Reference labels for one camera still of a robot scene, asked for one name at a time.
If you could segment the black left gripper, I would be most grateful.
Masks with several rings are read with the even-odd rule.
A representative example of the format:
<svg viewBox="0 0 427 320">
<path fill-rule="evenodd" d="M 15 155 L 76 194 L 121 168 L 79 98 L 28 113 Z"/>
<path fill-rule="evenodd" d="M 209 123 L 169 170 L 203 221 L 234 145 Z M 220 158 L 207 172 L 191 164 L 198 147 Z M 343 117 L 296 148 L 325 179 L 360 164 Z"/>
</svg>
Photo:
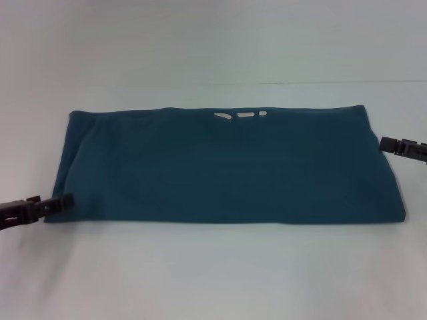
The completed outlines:
<svg viewBox="0 0 427 320">
<path fill-rule="evenodd" d="M 74 206 L 72 194 L 41 201 L 40 196 L 1 204 L 1 230 L 28 225 L 44 215 L 62 213 Z"/>
</svg>

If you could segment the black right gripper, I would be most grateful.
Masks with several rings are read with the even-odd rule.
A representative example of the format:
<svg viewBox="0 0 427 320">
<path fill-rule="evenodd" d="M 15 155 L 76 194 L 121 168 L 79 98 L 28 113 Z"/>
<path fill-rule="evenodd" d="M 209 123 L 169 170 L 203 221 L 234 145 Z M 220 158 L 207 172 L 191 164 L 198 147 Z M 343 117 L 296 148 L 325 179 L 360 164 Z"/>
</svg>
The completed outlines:
<svg viewBox="0 0 427 320">
<path fill-rule="evenodd" d="M 389 137 L 382 137 L 379 150 L 386 153 L 396 153 L 401 157 L 427 162 L 427 145 L 406 139 L 397 140 Z"/>
</svg>

